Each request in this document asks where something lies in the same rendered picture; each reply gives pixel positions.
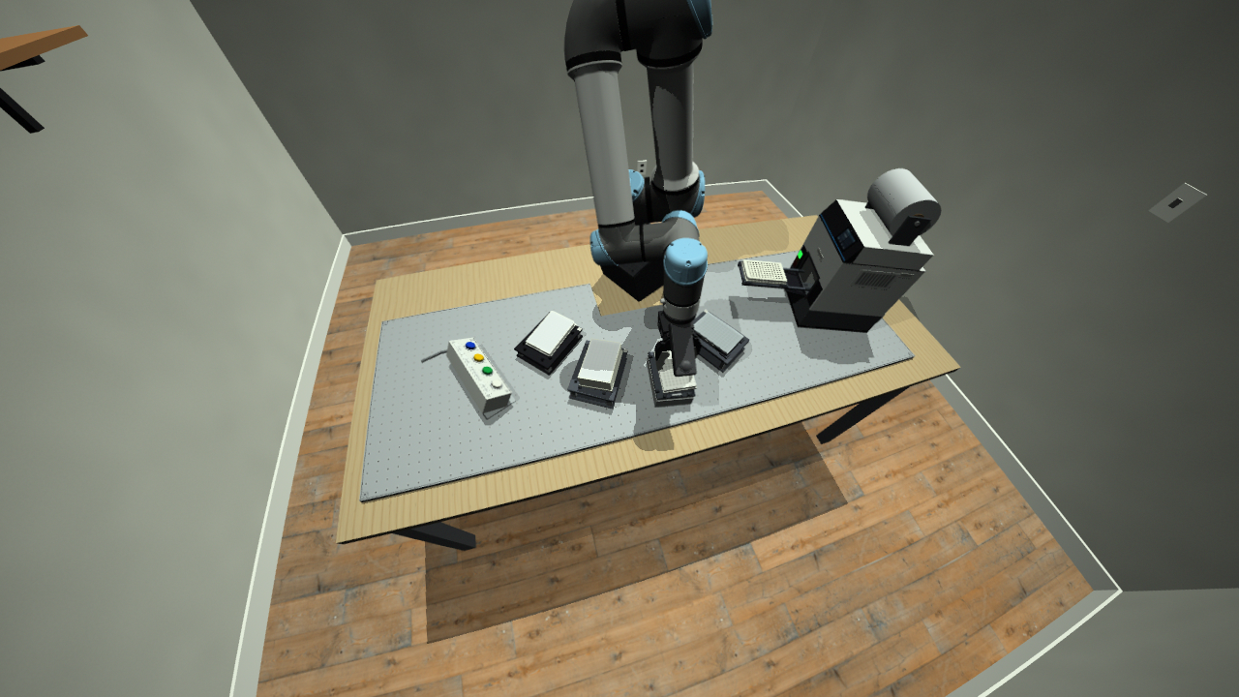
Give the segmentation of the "white horizontal roll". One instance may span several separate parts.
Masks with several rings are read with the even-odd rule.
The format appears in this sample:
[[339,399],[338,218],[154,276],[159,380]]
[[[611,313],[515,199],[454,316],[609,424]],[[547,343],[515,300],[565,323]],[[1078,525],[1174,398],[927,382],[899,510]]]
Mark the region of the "white horizontal roll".
[[878,176],[870,186],[867,201],[891,235],[908,215],[932,218],[922,235],[940,218],[940,204],[909,170],[896,168]]

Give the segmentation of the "grey button panel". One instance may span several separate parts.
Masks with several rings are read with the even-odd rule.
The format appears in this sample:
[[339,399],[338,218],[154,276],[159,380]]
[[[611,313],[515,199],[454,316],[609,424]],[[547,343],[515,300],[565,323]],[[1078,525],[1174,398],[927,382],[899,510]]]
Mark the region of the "grey button panel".
[[[475,337],[450,340],[445,352],[456,374],[468,389],[470,397],[481,409],[481,413],[486,415],[486,420],[515,402],[507,383],[503,383],[499,371],[488,360]],[[444,352],[430,354],[421,361],[430,360],[440,353]]]

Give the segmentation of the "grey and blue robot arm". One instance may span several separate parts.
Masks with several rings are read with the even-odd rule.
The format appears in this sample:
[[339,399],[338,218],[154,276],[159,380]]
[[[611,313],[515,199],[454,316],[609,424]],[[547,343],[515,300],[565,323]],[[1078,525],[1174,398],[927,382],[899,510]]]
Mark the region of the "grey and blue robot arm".
[[[698,314],[707,274],[707,248],[694,220],[703,210],[705,176],[693,162],[691,63],[711,33],[710,0],[574,0],[563,37],[598,223],[591,233],[593,262],[663,260],[660,303],[675,319]],[[620,53],[632,50],[648,72],[650,177],[628,170],[624,154],[617,74]]]

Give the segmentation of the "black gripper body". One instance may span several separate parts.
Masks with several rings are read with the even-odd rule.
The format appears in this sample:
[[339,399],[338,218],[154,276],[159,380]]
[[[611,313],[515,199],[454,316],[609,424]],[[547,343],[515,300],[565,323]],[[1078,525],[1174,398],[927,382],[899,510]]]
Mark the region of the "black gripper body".
[[[693,326],[693,319],[695,319],[695,318],[696,318],[696,314],[694,314],[693,318],[688,318],[688,319],[675,319],[675,318],[670,318],[669,314],[667,314],[664,312],[664,310],[663,310],[663,312],[658,312],[658,323],[655,326],[658,326],[658,329],[659,329],[660,336],[662,336],[662,340],[663,340],[663,343],[665,343],[664,348],[667,349],[667,352],[670,352],[670,337],[669,337],[669,329],[668,329],[669,323],[678,323],[679,326],[684,326],[685,323],[691,322],[691,326]],[[693,329],[694,329],[694,326],[693,326]],[[696,332],[693,332],[693,343],[694,343],[694,345],[695,345],[695,337],[698,337]]]

